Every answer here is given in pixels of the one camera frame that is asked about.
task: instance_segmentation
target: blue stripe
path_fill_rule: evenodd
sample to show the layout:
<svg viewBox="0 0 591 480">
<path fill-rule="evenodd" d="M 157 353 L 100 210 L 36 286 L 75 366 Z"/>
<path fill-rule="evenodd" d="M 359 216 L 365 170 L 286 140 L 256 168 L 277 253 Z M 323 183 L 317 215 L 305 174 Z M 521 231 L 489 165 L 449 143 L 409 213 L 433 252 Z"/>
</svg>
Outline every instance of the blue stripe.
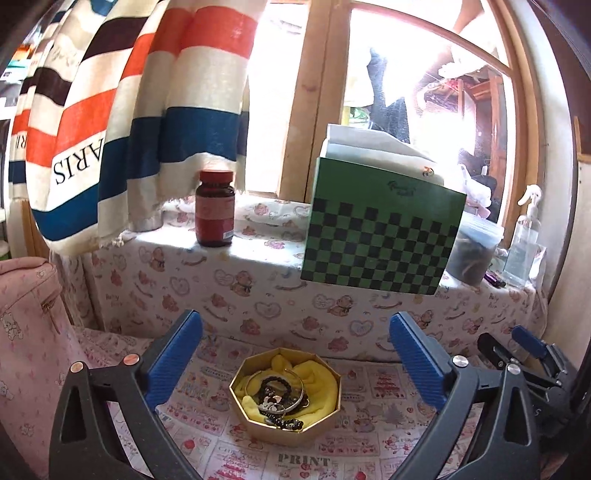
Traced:
<svg viewBox="0 0 591 480">
<path fill-rule="evenodd" d="M 49 212 L 33 210 L 41 234 L 56 242 L 94 225 L 98 221 L 98 191 L 98 185 L 93 185 Z"/>
<path fill-rule="evenodd" d="M 240 114 L 240 125 L 238 126 L 238 155 L 246 157 L 246 140 L 248 139 L 248 122 L 250 121 L 250 113 L 242 112 Z"/>
<path fill-rule="evenodd" d="M 121 171 L 126 171 L 128 179 L 143 179 L 160 171 L 158 137 L 161 123 L 159 116 L 134 118 L 129 133 L 127 168 L 121 168 Z"/>
<path fill-rule="evenodd" d="M 103 147 L 100 161 L 99 201 L 114 197 L 127 189 L 127 178 L 122 174 L 129 137 L 118 138 Z"/>
<path fill-rule="evenodd" d="M 13 184 L 27 182 L 27 169 L 24 160 L 8 162 L 8 181 Z"/>
<path fill-rule="evenodd" d="M 236 161 L 240 116 L 208 108 L 170 107 L 160 142 L 160 161 L 178 163 L 195 153 Z"/>
<path fill-rule="evenodd" d="M 90 0 L 90 7 L 95 14 L 106 17 L 117 0 Z"/>
<path fill-rule="evenodd" d="M 59 23 L 60 20 L 62 18 L 64 18 L 65 14 L 66 14 L 66 11 L 56 13 L 55 16 L 51 19 L 51 23 Z"/>
</svg>

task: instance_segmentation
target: clear plastic bottle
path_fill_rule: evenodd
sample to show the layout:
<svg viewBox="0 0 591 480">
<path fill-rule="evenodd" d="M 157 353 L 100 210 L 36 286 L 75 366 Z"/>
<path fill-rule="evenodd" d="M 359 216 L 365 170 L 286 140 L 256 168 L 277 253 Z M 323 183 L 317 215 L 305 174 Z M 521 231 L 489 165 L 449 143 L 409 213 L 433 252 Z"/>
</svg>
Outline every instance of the clear plastic bottle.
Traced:
<svg viewBox="0 0 591 480">
<path fill-rule="evenodd" d="M 542 190 L 537 185 L 528 185 L 523 198 L 517 202 L 524 205 L 527 201 L 527 213 L 521 215 L 515 224 L 513 241 L 509 249 L 509 257 L 503 270 L 503 279 L 519 288 L 523 288 L 530 277 L 531 265 L 537 250 L 538 234 L 541 223 L 538 220 L 538 203 L 542 198 Z"/>
</svg>

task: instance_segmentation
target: zipper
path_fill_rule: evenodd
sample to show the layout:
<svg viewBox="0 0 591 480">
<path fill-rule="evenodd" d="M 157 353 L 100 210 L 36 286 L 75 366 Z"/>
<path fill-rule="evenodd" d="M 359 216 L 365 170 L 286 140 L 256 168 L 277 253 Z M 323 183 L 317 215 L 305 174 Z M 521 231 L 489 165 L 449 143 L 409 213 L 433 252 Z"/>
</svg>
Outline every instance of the zipper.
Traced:
<svg viewBox="0 0 591 480">
<path fill-rule="evenodd" d="M 53 317 L 53 314 L 51 313 L 51 309 L 52 307 L 55 305 L 56 300 L 59 298 L 59 295 L 51 300 L 46 300 L 41 304 L 41 309 L 43 310 L 43 313 L 48 313 L 49 314 L 49 318 L 51 319 L 51 323 L 53 324 L 53 327 L 56 329 L 56 332 L 58 335 L 61 335 L 60 329 L 57 327 L 57 323 L 55 318 Z"/>
</svg>

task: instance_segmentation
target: green box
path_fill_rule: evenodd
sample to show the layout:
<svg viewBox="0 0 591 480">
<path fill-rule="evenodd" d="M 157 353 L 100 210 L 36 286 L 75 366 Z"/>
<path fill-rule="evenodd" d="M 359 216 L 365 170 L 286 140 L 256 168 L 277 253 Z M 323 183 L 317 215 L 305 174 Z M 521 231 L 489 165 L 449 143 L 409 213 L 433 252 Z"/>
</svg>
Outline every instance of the green box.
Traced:
<svg viewBox="0 0 591 480">
<path fill-rule="evenodd" d="M 434 295 L 465 201 L 427 181 L 321 157 L 301 278 Z"/>
</svg>

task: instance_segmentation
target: gold box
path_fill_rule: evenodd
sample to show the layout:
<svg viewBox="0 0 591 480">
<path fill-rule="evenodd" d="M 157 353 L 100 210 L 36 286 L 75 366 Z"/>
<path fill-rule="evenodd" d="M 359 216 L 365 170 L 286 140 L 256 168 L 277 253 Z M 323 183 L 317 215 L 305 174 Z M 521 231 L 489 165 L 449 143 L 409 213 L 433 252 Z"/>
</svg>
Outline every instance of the gold box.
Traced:
<svg viewBox="0 0 591 480">
<path fill-rule="evenodd" d="M 252 375 L 259 370 L 265 370 L 269 368 L 271 365 L 271 359 L 281 354 L 286 359 L 288 359 L 292 365 L 299 365 L 303 362 L 308 360 L 314 360 L 318 362 L 323 367 L 327 368 L 330 373 L 333 374 L 337 387 L 337 400 L 336 400 L 336 408 L 333 413 L 326 416 L 322 420 L 313 423 L 309 427 L 306 427 L 303 430 L 299 430 L 297 432 L 291 432 L 289 430 L 282 430 L 272 425 L 264 425 L 262 423 L 258 423 L 257 421 L 253 421 L 246 416 L 246 413 L 242 409 L 242 405 L 238 401 L 234 393 L 235 385 L 245 376 Z M 269 350 L 268 352 L 259 353 L 258 355 L 253 355 L 242 362 L 242 365 L 238 369 L 238 373 L 232 379 L 232 383 L 230 383 L 230 403 L 232 408 L 238 415 L 240 422 L 246 427 L 246 431 L 252 435 L 254 438 L 263 440 L 264 442 L 271 442 L 271 443 L 278 443 L 279 445 L 285 445 L 288 447 L 297 447 L 304 445 L 306 442 L 309 442 L 316 438 L 317 436 L 321 435 L 324 432 L 332 429 L 335 426 L 336 416 L 340 410 L 340 397 L 341 397 L 341 382 L 340 382 L 340 375 L 335 372 L 324 360 L 322 360 L 318 355 L 314 355 L 313 353 L 306 353 L 301 352 L 299 350 L 292 350 L 289 348 L 275 348 L 273 350 Z"/>
</svg>

